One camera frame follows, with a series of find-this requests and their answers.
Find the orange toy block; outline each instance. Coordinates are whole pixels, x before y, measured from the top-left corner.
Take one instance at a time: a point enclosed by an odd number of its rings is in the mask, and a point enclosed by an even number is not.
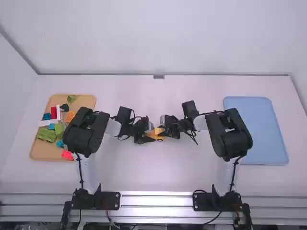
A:
[[[75,117],[75,112],[69,111],[68,114],[67,114],[65,122],[70,122],[74,117]]]

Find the red toy block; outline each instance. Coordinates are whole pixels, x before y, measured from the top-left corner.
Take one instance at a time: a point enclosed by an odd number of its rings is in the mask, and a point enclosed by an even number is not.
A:
[[[62,157],[73,161],[72,153],[69,152],[68,150],[65,150],[65,149],[63,150]]]
[[[51,119],[57,119],[57,108],[51,107]]]

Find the blue toy block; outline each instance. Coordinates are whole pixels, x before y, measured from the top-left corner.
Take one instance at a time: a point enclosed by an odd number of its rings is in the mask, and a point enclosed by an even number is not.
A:
[[[51,120],[51,113],[46,113],[43,115],[42,121]]]
[[[62,141],[62,140],[59,140],[59,141],[57,142],[57,146],[58,146],[59,148],[63,148],[63,147],[64,147],[63,141]]]
[[[54,123],[51,123],[51,124],[49,125],[49,129],[50,129],[50,130],[55,130],[55,129],[56,129],[55,126],[54,126]]]

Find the yellow block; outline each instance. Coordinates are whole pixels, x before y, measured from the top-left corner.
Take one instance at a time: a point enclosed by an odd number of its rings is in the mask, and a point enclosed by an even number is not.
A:
[[[152,139],[163,141],[163,140],[165,140],[165,137],[159,137],[158,134],[164,132],[164,130],[165,130],[164,128],[155,128],[150,133],[146,133],[146,136],[148,136]]]

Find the white wall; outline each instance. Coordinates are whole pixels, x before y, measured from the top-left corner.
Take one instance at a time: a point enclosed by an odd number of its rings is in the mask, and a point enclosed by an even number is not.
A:
[[[293,73],[307,108],[305,0],[0,0],[41,73]]]
[[[37,75],[0,35],[0,170],[24,115]]]

